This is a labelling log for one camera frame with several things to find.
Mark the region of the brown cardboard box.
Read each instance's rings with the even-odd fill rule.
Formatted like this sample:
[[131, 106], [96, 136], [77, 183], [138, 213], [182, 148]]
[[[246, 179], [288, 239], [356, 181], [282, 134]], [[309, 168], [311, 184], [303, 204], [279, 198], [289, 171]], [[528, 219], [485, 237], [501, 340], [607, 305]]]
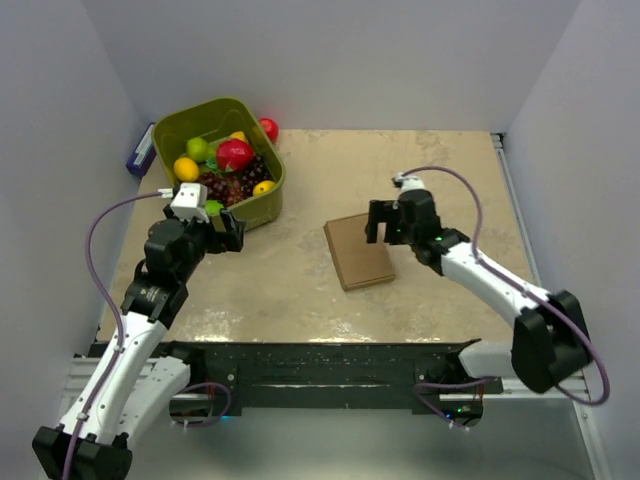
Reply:
[[383, 243], [368, 243], [366, 213], [329, 220], [323, 230], [342, 289], [360, 290], [392, 282], [396, 278]]

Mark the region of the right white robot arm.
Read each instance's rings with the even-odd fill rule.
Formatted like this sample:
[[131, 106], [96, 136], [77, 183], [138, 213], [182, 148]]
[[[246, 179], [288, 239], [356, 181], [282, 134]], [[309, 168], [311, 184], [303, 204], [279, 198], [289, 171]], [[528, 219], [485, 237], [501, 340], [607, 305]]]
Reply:
[[480, 340], [460, 351], [445, 369], [452, 390], [469, 392], [484, 377], [516, 377], [545, 393], [591, 363], [577, 298], [524, 282], [475, 250], [467, 235], [443, 227], [429, 191], [371, 201], [365, 232], [370, 243], [409, 246], [421, 264], [466, 288], [512, 328], [507, 343]]

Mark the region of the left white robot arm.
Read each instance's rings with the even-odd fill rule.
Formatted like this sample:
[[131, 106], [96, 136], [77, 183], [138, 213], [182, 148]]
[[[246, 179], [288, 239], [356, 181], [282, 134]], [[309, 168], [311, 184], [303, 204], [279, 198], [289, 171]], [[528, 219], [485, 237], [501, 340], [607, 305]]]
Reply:
[[205, 212], [171, 211], [149, 230], [144, 258], [121, 305], [120, 325], [76, 401], [55, 427], [41, 427], [32, 448], [50, 479], [123, 479], [133, 446], [170, 399], [207, 380], [201, 355], [160, 358], [140, 377], [187, 297], [187, 282], [208, 254], [239, 252], [245, 223], [220, 212], [217, 230]]

